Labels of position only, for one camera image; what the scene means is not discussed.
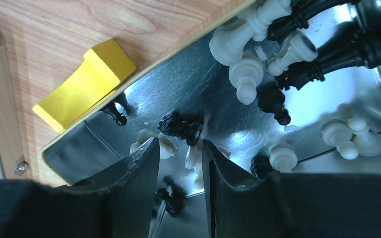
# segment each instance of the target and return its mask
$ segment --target yellow plastic bridge block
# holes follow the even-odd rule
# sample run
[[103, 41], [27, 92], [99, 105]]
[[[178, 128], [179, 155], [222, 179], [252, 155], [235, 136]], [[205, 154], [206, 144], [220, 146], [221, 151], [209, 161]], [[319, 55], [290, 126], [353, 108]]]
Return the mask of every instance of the yellow plastic bridge block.
[[135, 71], [116, 41], [107, 40], [89, 49], [77, 71], [33, 111], [61, 133]]

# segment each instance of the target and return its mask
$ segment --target metal screw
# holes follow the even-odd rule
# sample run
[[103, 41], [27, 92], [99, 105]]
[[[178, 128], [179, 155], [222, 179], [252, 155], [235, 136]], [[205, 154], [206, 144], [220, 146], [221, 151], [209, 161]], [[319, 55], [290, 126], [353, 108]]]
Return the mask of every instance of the metal screw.
[[14, 174], [23, 175], [29, 167], [29, 164], [24, 160], [24, 156], [19, 158], [15, 163]]

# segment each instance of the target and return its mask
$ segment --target wooden table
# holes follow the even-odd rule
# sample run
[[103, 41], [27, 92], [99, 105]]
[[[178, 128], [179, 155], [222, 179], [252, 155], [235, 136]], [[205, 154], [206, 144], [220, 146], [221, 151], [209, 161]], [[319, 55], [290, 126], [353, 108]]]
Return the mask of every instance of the wooden table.
[[28, 177], [65, 182], [40, 158], [57, 136], [31, 110], [82, 63], [93, 45], [115, 38], [143, 70], [247, 0], [0, 0]]

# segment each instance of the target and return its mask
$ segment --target wood grain surface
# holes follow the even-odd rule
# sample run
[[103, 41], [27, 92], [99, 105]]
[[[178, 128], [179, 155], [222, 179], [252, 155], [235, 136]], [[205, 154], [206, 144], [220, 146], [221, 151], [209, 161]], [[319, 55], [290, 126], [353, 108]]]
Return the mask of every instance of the wood grain surface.
[[115, 38], [143, 70], [246, 1], [0, 0], [27, 176], [65, 184], [40, 158], [57, 133], [32, 107], [81, 65], [87, 49]]

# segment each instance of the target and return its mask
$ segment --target black chess piece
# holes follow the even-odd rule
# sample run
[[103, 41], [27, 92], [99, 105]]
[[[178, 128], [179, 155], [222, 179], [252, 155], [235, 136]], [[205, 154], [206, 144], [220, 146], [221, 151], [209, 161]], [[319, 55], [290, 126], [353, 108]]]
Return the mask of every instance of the black chess piece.
[[170, 196], [169, 192], [165, 188], [160, 188], [157, 191], [157, 195], [161, 200], [166, 202], [166, 211], [174, 216], [178, 214], [183, 208], [183, 201], [177, 197]]
[[297, 28], [307, 29], [308, 20], [332, 7], [350, 3], [356, 5], [361, 0], [301, 0], [292, 6], [289, 16], [275, 20], [268, 28], [268, 40], [282, 42]]
[[186, 140], [189, 146], [196, 146], [201, 134], [203, 124], [190, 118], [181, 116], [178, 112], [172, 112], [163, 117], [158, 129], [165, 135], [175, 136], [180, 140]]
[[285, 74], [276, 78], [279, 88], [289, 90], [293, 86], [300, 90], [308, 82], [325, 81], [326, 74], [343, 68], [364, 66], [372, 69], [381, 65], [381, 41], [372, 29], [354, 32], [343, 46], [338, 43], [332, 47], [332, 44], [327, 43], [325, 48], [327, 50], [322, 51], [322, 54], [319, 52], [313, 62], [295, 63]]
[[258, 106], [261, 111], [274, 113], [274, 118], [282, 126], [290, 124], [291, 117], [287, 109], [284, 108], [285, 95], [279, 90], [276, 84], [265, 87], [258, 95]]
[[122, 113], [118, 111], [115, 102], [117, 102], [116, 98], [109, 102], [107, 105], [105, 105], [101, 109], [101, 111], [111, 115], [118, 126], [125, 126], [127, 123], [127, 119], [125, 116], [122, 115]]
[[269, 162], [269, 157], [265, 155], [256, 155], [251, 160], [251, 173], [260, 179], [264, 179], [274, 168]]

